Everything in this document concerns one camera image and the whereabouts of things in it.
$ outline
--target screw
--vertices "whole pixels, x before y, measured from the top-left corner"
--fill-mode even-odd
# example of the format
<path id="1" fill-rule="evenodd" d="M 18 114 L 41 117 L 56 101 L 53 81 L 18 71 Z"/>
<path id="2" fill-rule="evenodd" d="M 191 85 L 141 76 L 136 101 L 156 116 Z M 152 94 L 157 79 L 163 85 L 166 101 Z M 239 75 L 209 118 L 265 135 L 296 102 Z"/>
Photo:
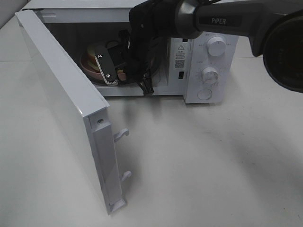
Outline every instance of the screw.
<path id="1" fill-rule="evenodd" d="M 103 122 L 103 119 L 100 119 L 97 121 L 97 124 L 101 124 Z"/>

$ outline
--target microwave control panel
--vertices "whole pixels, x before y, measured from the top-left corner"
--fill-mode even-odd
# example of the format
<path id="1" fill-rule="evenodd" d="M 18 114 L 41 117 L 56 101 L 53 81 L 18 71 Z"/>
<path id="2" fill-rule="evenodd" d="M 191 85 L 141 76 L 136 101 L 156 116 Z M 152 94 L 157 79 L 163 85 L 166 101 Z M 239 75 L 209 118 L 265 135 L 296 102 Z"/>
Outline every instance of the microwave control panel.
<path id="1" fill-rule="evenodd" d="M 186 103 L 223 100 L 238 36 L 203 32 L 191 42 L 191 61 L 184 98 Z"/>

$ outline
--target qr code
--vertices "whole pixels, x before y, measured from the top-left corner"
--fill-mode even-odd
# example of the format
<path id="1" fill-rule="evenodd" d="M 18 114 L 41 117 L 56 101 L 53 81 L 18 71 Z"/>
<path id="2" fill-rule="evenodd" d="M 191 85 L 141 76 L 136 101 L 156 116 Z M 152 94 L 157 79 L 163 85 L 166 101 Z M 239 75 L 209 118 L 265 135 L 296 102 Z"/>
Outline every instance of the qr code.
<path id="1" fill-rule="evenodd" d="M 176 60 L 175 62 L 175 69 L 182 69 L 184 68 L 185 60 Z"/>

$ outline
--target microwave oven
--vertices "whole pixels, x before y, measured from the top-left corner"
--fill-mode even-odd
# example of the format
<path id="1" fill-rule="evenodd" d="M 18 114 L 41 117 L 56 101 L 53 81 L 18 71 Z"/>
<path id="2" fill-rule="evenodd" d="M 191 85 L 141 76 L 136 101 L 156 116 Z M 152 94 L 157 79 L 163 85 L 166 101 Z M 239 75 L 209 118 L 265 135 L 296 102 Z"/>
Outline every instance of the microwave oven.
<path id="1" fill-rule="evenodd" d="M 107 86 L 89 62 L 89 47 L 115 45 L 130 29 L 128 14 L 142 0 L 31 0 L 16 13 L 32 62 L 58 124 L 110 214 L 125 205 L 107 96 L 142 96 L 136 84 Z M 197 39 L 165 39 L 154 59 L 155 96 L 217 103 L 224 95 L 238 37 L 203 32 Z"/>

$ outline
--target white table surface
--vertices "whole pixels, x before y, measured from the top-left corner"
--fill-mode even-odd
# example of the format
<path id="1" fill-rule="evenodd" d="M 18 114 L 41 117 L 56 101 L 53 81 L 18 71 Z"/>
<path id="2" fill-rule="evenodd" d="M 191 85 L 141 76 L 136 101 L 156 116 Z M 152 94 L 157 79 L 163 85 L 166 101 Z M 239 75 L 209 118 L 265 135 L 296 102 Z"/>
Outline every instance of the white table surface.
<path id="1" fill-rule="evenodd" d="M 303 95 L 241 38 L 217 105 L 109 98 L 128 205 L 108 216 L 64 140 L 12 19 L 0 30 L 1 227 L 303 226 Z"/>

